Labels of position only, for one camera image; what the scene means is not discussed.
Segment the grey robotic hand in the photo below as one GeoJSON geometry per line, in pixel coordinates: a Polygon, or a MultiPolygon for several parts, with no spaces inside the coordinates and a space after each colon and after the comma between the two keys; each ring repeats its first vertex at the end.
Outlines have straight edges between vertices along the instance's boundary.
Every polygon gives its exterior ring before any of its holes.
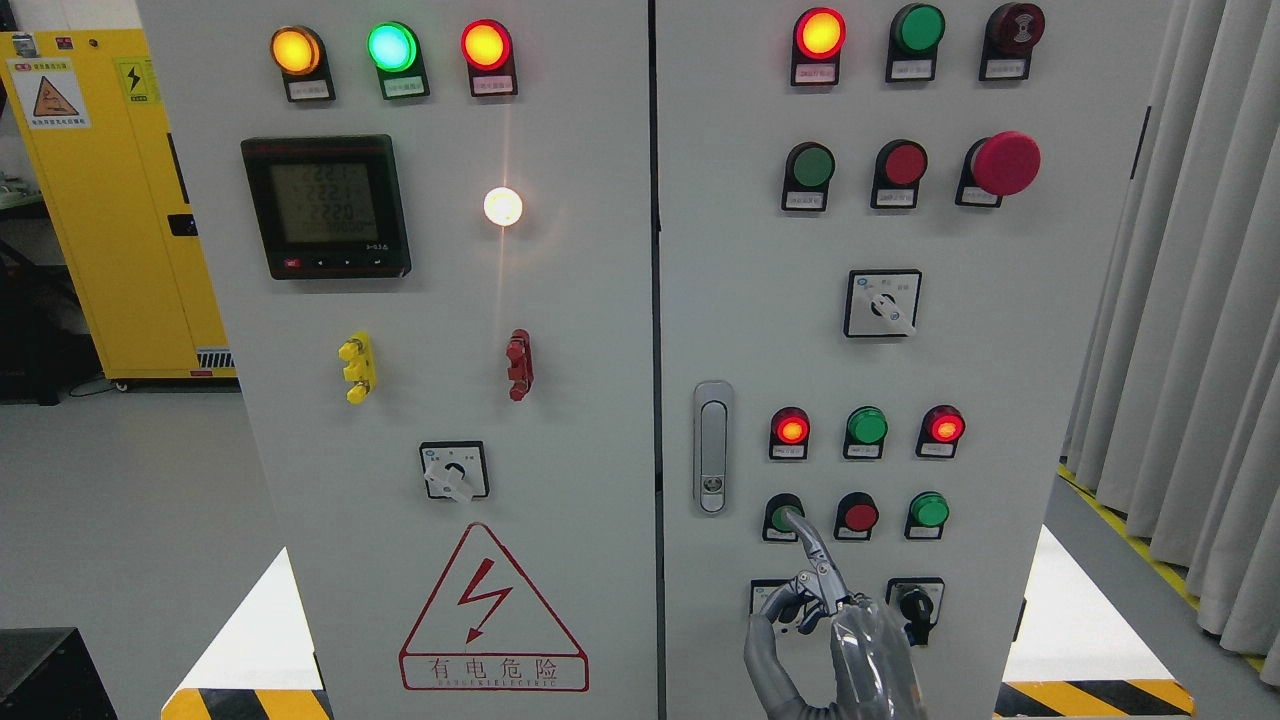
{"type": "Polygon", "coordinates": [[[783,509],[782,518],[812,565],[774,589],[748,621],[744,661],[767,717],[924,719],[904,630],[881,601],[846,587],[813,524],[792,509],[783,509]],[[797,626],[801,633],[812,632],[822,618],[831,620],[836,700],[824,708],[800,696],[776,653],[773,624],[800,609],[806,611],[797,626]]]}

